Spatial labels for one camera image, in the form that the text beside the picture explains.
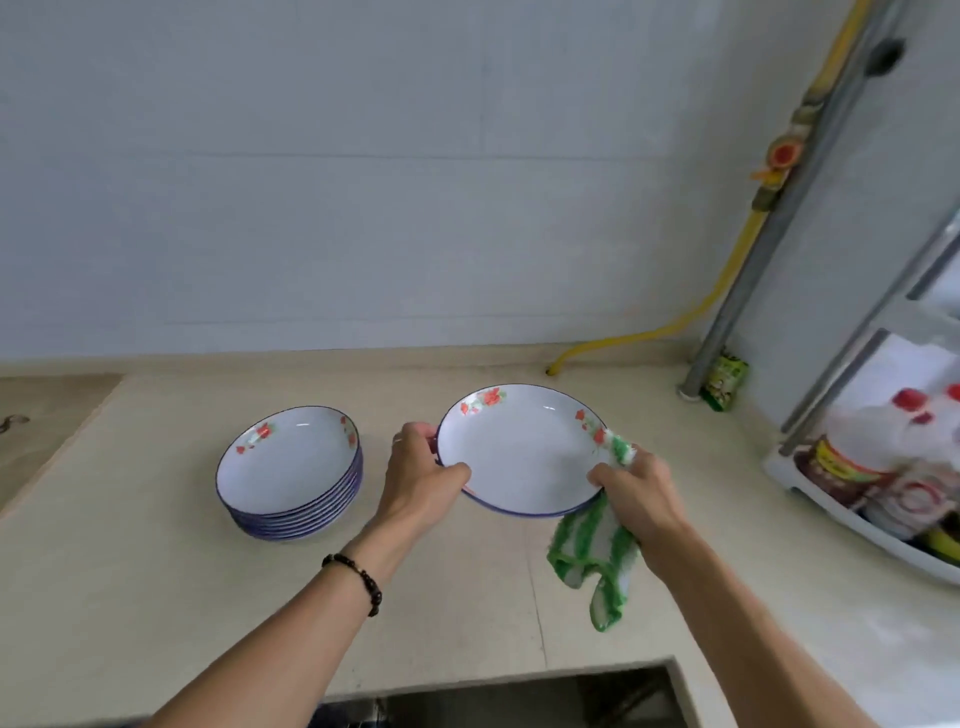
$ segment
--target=red bottle cap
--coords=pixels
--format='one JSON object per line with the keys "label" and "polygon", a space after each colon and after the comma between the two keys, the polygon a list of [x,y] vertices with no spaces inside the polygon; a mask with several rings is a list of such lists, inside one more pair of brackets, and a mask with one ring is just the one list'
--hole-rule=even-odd
{"label": "red bottle cap", "polygon": [[895,406],[900,409],[905,409],[907,412],[916,412],[923,407],[929,399],[930,398],[919,389],[901,389],[890,401]]}

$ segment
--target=countertop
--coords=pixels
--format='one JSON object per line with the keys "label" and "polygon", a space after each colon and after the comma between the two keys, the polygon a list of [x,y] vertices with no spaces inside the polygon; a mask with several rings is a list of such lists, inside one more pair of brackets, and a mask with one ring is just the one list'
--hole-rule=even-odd
{"label": "countertop", "polygon": [[[293,595],[375,508],[392,435],[463,394],[549,384],[666,457],[690,518],[794,635],[885,726],[960,721],[960,592],[787,494],[729,415],[680,402],[679,367],[539,367],[137,375],[0,520],[0,725],[140,716]],[[220,455],[279,409],[357,422],[360,496],[312,539],[241,533],[213,490]],[[731,726],[664,587],[638,562],[626,616],[590,625],[545,559],[555,521],[461,498],[402,565],[332,698],[672,663],[705,726]]]}

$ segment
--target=green and white striped cloth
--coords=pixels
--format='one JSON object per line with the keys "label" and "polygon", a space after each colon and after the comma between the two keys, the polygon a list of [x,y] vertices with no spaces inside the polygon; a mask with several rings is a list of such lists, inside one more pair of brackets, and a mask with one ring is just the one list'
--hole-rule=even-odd
{"label": "green and white striped cloth", "polygon": [[[636,449],[608,430],[605,435],[604,447],[621,466],[629,467]],[[590,621],[598,632],[606,632],[623,616],[630,569],[638,553],[633,534],[620,525],[607,495],[601,494],[589,508],[561,519],[546,559],[572,589],[580,589],[591,574],[600,574],[590,601]]]}

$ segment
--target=dishcloth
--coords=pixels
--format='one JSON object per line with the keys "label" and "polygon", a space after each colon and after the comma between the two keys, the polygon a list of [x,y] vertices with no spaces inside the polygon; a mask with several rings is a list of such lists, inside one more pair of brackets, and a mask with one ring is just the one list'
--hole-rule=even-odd
{"label": "dishcloth", "polygon": [[[619,465],[629,467],[636,448],[608,429],[603,432],[603,447],[613,453]],[[630,569],[639,551],[634,535],[620,525],[607,494],[601,493],[590,507],[561,519],[546,560],[571,589],[580,589],[588,576],[600,574],[590,600],[590,621],[598,632],[606,632],[623,617]]]}

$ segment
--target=green packet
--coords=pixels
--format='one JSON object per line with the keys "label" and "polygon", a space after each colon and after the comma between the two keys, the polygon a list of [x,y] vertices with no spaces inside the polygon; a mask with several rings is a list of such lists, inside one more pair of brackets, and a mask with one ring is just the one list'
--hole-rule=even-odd
{"label": "green packet", "polygon": [[713,362],[700,396],[717,412],[726,412],[733,405],[733,397],[750,371],[750,365],[730,352],[724,351]]}

